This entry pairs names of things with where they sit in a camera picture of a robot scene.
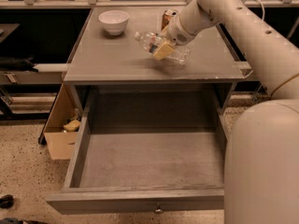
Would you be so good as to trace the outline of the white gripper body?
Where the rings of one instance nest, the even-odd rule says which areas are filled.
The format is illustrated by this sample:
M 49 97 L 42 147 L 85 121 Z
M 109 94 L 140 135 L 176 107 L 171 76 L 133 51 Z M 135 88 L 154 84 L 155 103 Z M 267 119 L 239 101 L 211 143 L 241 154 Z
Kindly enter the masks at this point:
M 165 37 L 178 46 L 185 46 L 195 39 L 195 35 L 188 33 L 181 25 L 179 14 L 176 14 L 165 27 Z

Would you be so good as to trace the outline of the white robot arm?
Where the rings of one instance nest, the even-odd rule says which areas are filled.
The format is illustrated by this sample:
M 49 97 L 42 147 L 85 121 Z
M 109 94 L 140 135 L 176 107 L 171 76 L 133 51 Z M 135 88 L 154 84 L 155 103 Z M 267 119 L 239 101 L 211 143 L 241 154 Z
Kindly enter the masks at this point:
M 242 0 L 192 0 L 164 35 L 186 45 L 218 22 L 267 96 L 244 111 L 230 132 L 224 224 L 299 224 L 299 50 Z

